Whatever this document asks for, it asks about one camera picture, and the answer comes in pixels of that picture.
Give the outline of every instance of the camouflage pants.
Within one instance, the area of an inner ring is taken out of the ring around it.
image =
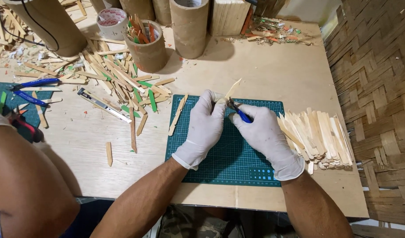
[[[170,205],[161,219],[159,238],[244,238],[239,221],[223,221],[200,207]]]

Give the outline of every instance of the person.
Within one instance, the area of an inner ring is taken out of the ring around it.
[[[0,115],[0,237],[58,237],[79,212],[62,175]]]
[[[195,207],[175,209],[169,203],[188,170],[197,170],[219,141],[226,107],[225,99],[205,90],[191,110],[186,141],[170,159],[118,197],[91,237],[140,238],[164,213],[160,237],[223,237],[227,222],[219,218],[224,217],[221,213]],[[275,113],[249,105],[239,108],[254,121],[243,122],[236,113],[230,114],[229,119],[248,144],[262,153],[274,168],[274,177],[281,182],[287,213],[298,235],[353,237],[341,210],[304,171],[304,160],[289,148]]]

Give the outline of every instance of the stack of popsicle sticks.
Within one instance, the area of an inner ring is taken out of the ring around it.
[[[310,174],[317,168],[352,166],[354,156],[337,116],[329,117],[328,113],[311,108],[298,115],[288,111],[279,116],[279,126],[290,148],[308,163]]]

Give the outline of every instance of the wooden table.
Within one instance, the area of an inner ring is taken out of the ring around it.
[[[92,32],[97,29],[92,20],[95,19],[94,9],[87,8],[87,12],[88,19],[78,26]],[[72,18],[78,17],[80,13],[74,12]],[[329,115],[337,113],[344,125],[318,26],[294,22],[291,25],[315,36],[317,46],[262,46],[247,40],[231,43],[208,36],[204,55],[184,63],[173,52],[172,30],[165,28],[166,47],[172,56],[157,75],[161,79],[177,78],[168,84],[171,91],[190,95],[200,95],[204,89],[226,93],[242,78],[234,97],[283,101],[285,110],[296,113],[307,107]],[[12,62],[7,75],[6,69],[0,69],[0,81],[13,82],[16,65]],[[159,114],[149,112],[143,132],[137,137],[138,154],[135,154],[130,152],[129,124],[93,108],[76,94],[77,91],[72,91],[75,86],[59,87],[63,92],[55,92],[53,97],[62,97],[63,101],[51,104],[45,113],[50,128],[43,131],[52,149],[65,161],[66,164],[58,160],[56,165],[75,195],[117,198],[163,163],[171,111],[167,101],[158,104]],[[87,85],[84,88],[101,98],[109,97],[101,87]],[[112,167],[107,165],[105,153],[108,141],[113,150]],[[319,169],[314,172],[314,179],[346,216],[368,217],[356,165],[352,171]],[[172,203],[286,211],[282,189],[270,187],[183,183]]]

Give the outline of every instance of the forearm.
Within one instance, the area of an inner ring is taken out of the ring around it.
[[[79,205],[57,168],[9,126],[0,126],[0,224],[4,238],[57,237]]]
[[[342,211],[306,171],[281,184],[289,219],[300,237],[353,237]]]
[[[164,214],[188,172],[174,159],[129,187],[111,205],[91,237],[142,237]]]

